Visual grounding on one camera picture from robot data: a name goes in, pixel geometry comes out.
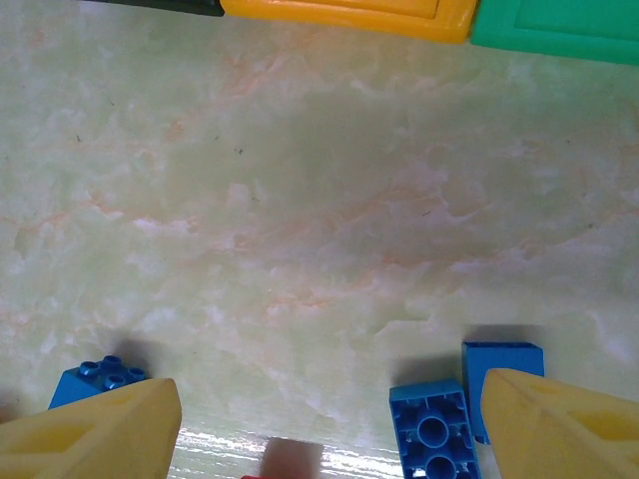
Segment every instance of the blue plastic brick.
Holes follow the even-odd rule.
[[[85,361],[80,367],[62,373],[49,409],[145,379],[147,375],[142,369],[125,366],[118,356],[105,356],[98,362]]]
[[[481,477],[457,381],[394,387],[390,413],[404,479]]]
[[[543,376],[543,349],[529,342],[463,343],[463,385],[470,429],[481,444],[490,444],[481,418],[481,390],[486,372],[494,368],[516,369]]]

